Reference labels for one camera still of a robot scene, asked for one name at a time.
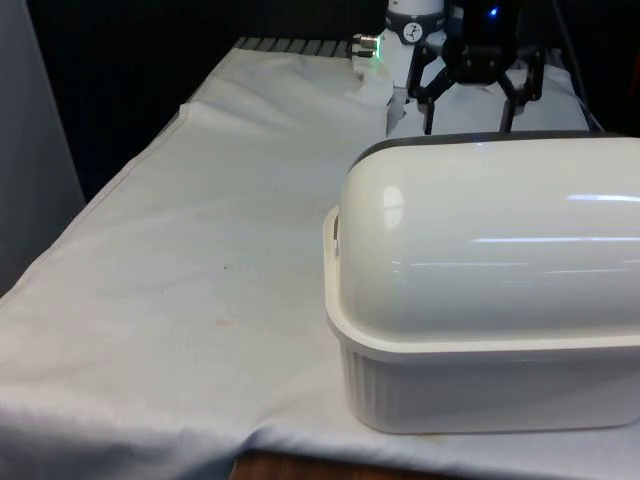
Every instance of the white tablecloth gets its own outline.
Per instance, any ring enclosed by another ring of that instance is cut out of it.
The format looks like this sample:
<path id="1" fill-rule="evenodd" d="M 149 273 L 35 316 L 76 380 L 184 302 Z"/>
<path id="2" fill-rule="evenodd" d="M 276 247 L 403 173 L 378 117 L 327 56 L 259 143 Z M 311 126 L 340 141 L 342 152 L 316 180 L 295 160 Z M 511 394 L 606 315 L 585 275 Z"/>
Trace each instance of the white tablecloth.
<path id="1" fill-rule="evenodd" d="M 346 60 L 232 51 L 31 267 L 0 301 L 0 478 L 224 478 L 249 448 L 478 478 L 636 477 L 640 425 L 391 436 L 351 416 L 321 225 L 385 135 L 384 107 L 347 98 L 358 86 Z M 584 125 L 553 88 L 536 108 Z M 478 95 L 502 98 L 476 93 L 460 115 L 488 130 Z"/>

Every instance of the container lid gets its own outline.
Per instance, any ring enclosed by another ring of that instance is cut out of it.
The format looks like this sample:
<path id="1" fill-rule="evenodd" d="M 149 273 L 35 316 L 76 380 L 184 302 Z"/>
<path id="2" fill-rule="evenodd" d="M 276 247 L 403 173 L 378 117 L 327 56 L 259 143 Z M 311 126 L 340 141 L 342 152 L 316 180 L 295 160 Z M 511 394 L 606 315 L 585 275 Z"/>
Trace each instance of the container lid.
<path id="1" fill-rule="evenodd" d="M 325 225 L 339 333 L 416 353 L 640 345 L 640 141 L 451 140 L 383 142 L 349 172 Z"/>

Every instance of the plastic box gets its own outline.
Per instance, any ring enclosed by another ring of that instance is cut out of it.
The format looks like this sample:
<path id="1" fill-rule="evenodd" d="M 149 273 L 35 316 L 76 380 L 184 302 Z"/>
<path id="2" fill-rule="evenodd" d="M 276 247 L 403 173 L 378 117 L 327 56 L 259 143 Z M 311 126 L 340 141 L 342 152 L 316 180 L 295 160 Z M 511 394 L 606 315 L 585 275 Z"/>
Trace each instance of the plastic box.
<path id="1" fill-rule="evenodd" d="M 497 138 L 383 142 L 327 216 L 329 323 L 376 429 L 640 417 L 640 141 Z"/>

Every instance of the cable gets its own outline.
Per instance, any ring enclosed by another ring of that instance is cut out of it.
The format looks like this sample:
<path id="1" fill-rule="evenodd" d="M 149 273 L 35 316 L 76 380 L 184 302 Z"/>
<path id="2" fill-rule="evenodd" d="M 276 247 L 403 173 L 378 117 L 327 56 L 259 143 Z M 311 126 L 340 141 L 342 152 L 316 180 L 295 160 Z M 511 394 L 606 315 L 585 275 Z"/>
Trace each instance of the cable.
<path id="1" fill-rule="evenodd" d="M 555 84 L 557 87 L 559 87 L 559 89 L 560 89 L 563 93 L 566 93 L 567 95 L 570 95 L 571 97 L 575 98 L 575 99 L 578 101 L 578 103 L 579 103 L 579 104 L 580 104 L 580 106 L 582 107 L 582 111 L 583 111 L 583 112 L 584 112 L 584 114 L 585 114 L 585 120 L 586 120 L 586 118 L 587 118 L 587 117 L 586 117 L 587 115 L 591 115 L 591 120 L 593 121 L 593 124 L 595 125 L 595 127 L 596 127 L 598 130 L 600 130 L 601 132 L 606 131 L 606 130 L 604 129 L 604 127 L 602 126 L 602 124 L 598 121 L 598 119 L 596 118 L 596 116 L 588 110 L 588 108 L 587 108 L 587 106 L 585 105 L 584 101 L 583 101 L 583 100 L 582 100 L 582 99 L 581 99 L 581 98 L 580 98 L 580 97 L 579 97 L 579 96 L 578 96 L 574 91 L 572 91 L 571 89 L 567 88 L 567 87 L 566 87 L 566 85 L 564 85 L 564 84 L 560 83 L 560 82 L 559 82 L 558 80 L 556 80 L 555 78 L 547 78 L 546 80 L 547 80 L 548 82 L 551 82 L 551 83 Z"/>
<path id="2" fill-rule="evenodd" d="M 558 0 L 551 0 L 551 4 L 553 5 L 553 9 L 556 14 L 556 20 L 558 22 L 558 27 L 560 28 L 560 33 L 562 34 L 562 40 L 565 44 L 565 48 L 567 49 L 567 53 L 569 54 L 569 59 L 573 64 L 573 71 L 575 73 L 576 84 L 578 87 L 578 98 L 580 99 L 580 104 L 584 108 L 585 117 L 587 118 L 587 123 L 589 124 L 589 130 L 594 131 L 597 126 L 594 123 L 594 116 L 591 113 L 591 109 L 589 108 L 589 101 L 587 100 L 587 92 L 584 88 L 584 81 L 582 79 L 582 72 L 580 71 L 580 65 L 578 65 L 578 57 L 576 57 L 576 52 L 573 48 L 573 43 L 571 42 L 571 36 L 569 35 L 569 29 L 567 28 L 567 24 L 564 21 L 564 17 L 562 16 L 562 11 L 560 10 L 560 5 L 558 4 Z"/>

